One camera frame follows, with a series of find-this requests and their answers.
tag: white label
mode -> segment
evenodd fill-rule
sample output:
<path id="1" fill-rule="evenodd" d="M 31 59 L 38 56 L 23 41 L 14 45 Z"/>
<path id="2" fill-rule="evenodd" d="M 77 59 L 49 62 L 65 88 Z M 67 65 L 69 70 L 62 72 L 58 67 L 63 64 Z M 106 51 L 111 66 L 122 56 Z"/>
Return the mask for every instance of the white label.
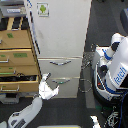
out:
<path id="1" fill-rule="evenodd" d="M 20 13 L 20 9 L 7 9 L 8 13 Z"/>

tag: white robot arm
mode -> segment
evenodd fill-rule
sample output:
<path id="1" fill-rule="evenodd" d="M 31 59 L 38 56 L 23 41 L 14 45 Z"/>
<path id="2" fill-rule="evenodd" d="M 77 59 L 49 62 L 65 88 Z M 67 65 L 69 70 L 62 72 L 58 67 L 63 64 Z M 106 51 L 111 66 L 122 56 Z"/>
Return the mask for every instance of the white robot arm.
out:
<path id="1" fill-rule="evenodd" d="M 43 75 L 39 85 L 39 95 L 34 98 L 32 104 L 20 112 L 13 113 L 8 120 L 8 124 L 4 121 L 0 124 L 0 128 L 25 128 L 41 110 L 42 99 L 49 100 L 58 94 L 59 86 L 54 90 L 48 86 L 46 80 L 49 76 L 50 74 Z"/>
<path id="2" fill-rule="evenodd" d="M 102 100 L 118 102 L 127 89 L 128 37 L 112 36 L 110 47 L 97 47 L 93 58 L 94 92 Z"/>

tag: refrigerator handle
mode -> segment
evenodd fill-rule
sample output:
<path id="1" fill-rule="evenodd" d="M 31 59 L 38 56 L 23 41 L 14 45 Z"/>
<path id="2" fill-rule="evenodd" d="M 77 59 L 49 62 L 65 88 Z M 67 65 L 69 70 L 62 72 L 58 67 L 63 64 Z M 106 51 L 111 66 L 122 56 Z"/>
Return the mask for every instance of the refrigerator handle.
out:
<path id="1" fill-rule="evenodd" d="M 39 49 L 38 42 L 37 42 L 37 39 L 36 39 L 35 26 L 34 26 L 33 16 L 32 16 L 32 11 L 31 10 L 30 10 L 30 17 L 31 17 L 32 31 L 33 31 L 33 36 L 34 36 L 35 44 L 36 44 L 38 53 L 40 54 L 40 49 Z"/>

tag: cabinet drawer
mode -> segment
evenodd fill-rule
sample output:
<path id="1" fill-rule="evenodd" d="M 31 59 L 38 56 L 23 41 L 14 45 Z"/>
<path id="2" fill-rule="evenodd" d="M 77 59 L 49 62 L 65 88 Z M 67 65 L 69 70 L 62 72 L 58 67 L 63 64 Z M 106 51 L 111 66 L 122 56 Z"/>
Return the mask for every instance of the cabinet drawer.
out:
<path id="1" fill-rule="evenodd" d="M 38 59 L 38 62 L 41 73 L 51 73 L 51 78 L 80 76 L 82 58 Z"/>
<path id="2" fill-rule="evenodd" d="M 0 50 L 0 66 L 35 65 L 31 49 Z"/>
<path id="3" fill-rule="evenodd" d="M 0 49 L 31 48 L 27 30 L 0 31 Z"/>
<path id="4" fill-rule="evenodd" d="M 38 76 L 35 81 L 0 82 L 0 93 L 38 91 Z"/>
<path id="5" fill-rule="evenodd" d="M 55 98 L 76 98 L 79 86 L 79 78 L 51 79 L 47 80 L 48 85 L 55 89 L 59 84 L 59 94 Z"/>
<path id="6" fill-rule="evenodd" d="M 2 76 L 18 76 L 18 75 L 38 75 L 36 65 L 33 66 L 14 66 L 0 67 L 0 77 Z"/>

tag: green sticker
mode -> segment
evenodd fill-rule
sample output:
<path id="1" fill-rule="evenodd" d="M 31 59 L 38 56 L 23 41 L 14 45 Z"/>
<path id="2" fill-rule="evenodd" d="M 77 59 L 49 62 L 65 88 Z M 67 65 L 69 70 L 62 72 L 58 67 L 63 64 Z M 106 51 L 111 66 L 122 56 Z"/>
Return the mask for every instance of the green sticker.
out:
<path id="1" fill-rule="evenodd" d="M 1 57 L 6 57 L 5 55 L 0 55 Z"/>
<path id="2" fill-rule="evenodd" d="M 45 11 L 46 11 L 46 7 L 45 7 L 44 5 L 41 5 L 41 7 L 40 7 L 40 11 L 41 11 L 42 13 L 45 13 Z"/>
<path id="3" fill-rule="evenodd" d="M 8 69 L 13 69 L 12 67 L 9 67 Z"/>
<path id="4" fill-rule="evenodd" d="M 12 33 L 7 33 L 8 38 L 13 38 Z"/>
<path id="5" fill-rule="evenodd" d="M 27 53 L 13 53 L 15 58 L 27 57 Z"/>

